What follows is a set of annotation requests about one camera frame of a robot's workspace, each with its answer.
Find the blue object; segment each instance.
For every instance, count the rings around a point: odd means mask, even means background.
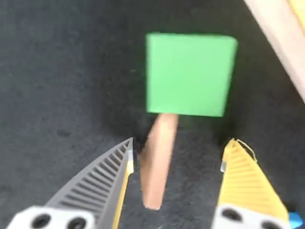
[[[296,212],[289,212],[289,222],[291,229],[295,229],[303,225],[301,217]]]

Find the green cube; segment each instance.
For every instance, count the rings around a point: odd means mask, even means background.
[[[223,116],[236,39],[151,33],[146,42],[148,112]]]

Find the wooden board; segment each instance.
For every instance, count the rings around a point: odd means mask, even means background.
[[[288,0],[244,1],[305,102],[305,32],[293,7]]]
[[[143,204],[160,209],[178,125],[177,114],[159,114],[140,155]]]

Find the dark gray carpet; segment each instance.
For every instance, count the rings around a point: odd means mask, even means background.
[[[305,105],[242,0],[3,0],[0,228],[43,205],[99,146],[145,138],[150,31],[232,35],[239,50],[224,118],[181,117],[163,207],[143,208],[136,173],[120,228],[208,229],[229,136],[305,216]]]

